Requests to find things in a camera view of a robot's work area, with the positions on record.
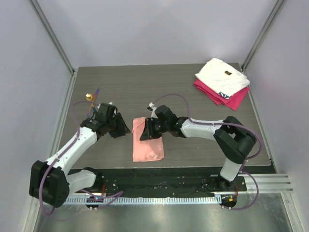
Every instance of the white vent strip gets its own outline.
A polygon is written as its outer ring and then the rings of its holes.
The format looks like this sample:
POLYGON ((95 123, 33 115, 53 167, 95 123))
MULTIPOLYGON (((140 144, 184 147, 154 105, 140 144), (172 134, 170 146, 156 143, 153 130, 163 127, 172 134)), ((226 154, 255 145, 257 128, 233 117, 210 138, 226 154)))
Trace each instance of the white vent strip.
MULTIPOLYGON (((72 195, 69 196, 64 205, 101 205, 107 204, 114 198, 104 199, 104 202, 88 202, 88 195, 72 195)), ((199 197, 199 198, 128 198, 120 197, 114 201, 113 205, 137 205, 137 204, 218 204, 221 203, 221 196, 199 197)))

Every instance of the stack of folded cloth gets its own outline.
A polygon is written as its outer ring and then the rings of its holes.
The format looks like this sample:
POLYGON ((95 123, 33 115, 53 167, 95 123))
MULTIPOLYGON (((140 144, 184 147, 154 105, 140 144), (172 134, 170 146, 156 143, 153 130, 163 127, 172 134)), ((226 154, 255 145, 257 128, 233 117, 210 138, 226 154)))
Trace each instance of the stack of folded cloth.
POLYGON ((194 86, 217 105, 237 110, 249 91, 247 77, 222 60, 213 58, 196 74, 194 86))

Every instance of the gray floor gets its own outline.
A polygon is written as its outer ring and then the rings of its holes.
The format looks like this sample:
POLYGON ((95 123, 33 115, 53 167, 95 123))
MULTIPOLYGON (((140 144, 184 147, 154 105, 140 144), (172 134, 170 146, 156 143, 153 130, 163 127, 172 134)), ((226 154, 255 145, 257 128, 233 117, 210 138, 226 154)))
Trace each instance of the gray floor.
MULTIPOLYGON (((220 120, 235 116, 244 125, 259 132, 249 96, 246 96, 237 111, 226 106, 215 105, 204 93, 193 87, 195 73, 203 64, 145 65, 79 68, 71 103, 84 100, 86 93, 101 88, 97 98, 100 102, 113 102, 127 126, 132 129, 133 118, 149 116, 150 102, 167 93, 183 94, 189 101, 191 117, 200 120, 220 120)), ((165 104, 177 116, 187 116, 186 106, 181 98, 167 97, 158 104, 165 104)), ((88 106, 76 109, 78 120, 86 118, 88 106)), ((62 134, 64 145, 76 132, 71 111, 62 134)), ((165 157, 160 161, 132 161, 132 134, 117 139, 109 135, 101 138, 76 162, 74 168, 132 168, 132 167, 192 167, 222 166, 225 156, 216 142, 199 138, 174 138, 163 135, 165 157)), ((269 165, 267 152, 251 160, 248 165, 269 165)))
MULTIPOLYGON (((237 207, 254 194, 240 194, 237 207)), ((38 217, 36 232, 292 232, 280 194, 260 194, 249 209, 228 211, 217 204, 123 205, 89 212, 84 205, 64 205, 55 215, 38 217), (71 218, 58 222, 57 219, 71 218)))

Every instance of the white wall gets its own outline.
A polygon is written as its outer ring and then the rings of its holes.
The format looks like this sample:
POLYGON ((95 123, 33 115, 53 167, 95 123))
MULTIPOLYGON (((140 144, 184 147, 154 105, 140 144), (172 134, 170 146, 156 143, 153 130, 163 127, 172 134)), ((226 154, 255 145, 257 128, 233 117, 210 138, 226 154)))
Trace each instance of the white wall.
POLYGON ((38 0, 79 66, 243 63, 275 0, 38 0))
POLYGON ((274 153, 308 222, 309 1, 287 1, 248 68, 253 96, 274 153))
POLYGON ((0 227, 20 232, 70 74, 27 0, 0 1, 0 227))

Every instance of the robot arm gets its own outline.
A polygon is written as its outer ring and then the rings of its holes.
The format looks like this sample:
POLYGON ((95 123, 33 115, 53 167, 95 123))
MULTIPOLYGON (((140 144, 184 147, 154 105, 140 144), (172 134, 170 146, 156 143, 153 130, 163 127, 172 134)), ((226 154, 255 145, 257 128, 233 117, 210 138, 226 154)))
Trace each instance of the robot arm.
POLYGON ((219 121, 200 121, 189 120, 188 117, 176 117, 165 105, 156 108, 151 103, 148 110, 152 111, 152 115, 151 118, 145 120, 141 141, 159 138, 165 132, 169 132, 175 137, 199 137, 215 140, 226 156, 220 171, 220 179, 224 180, 223 184, 230 185, 234 181, 256 143, 253 134, 245 129, 224 125, 224 123, 242 125, 232 116, 219 121))
POLYGON ((98 111, 95 108, 93 110, 94 115, 81 123, 79 131, 56 154, 45 162, 38 160, 32 165, 29 188, 31 196, 39 197, 42 177, 55 159, 57 162, 44 182, 42 190, 44 202, 60 207, 68 195, 84 188, 99 189, 102 186, 102 174, 95 169, 87 167, 75 174, 68 175, 68 173, 78 158, 101 136, 109 133, 111 137, 117 138, 130 133, 130 130, 114 105, 102 103, 98 111))

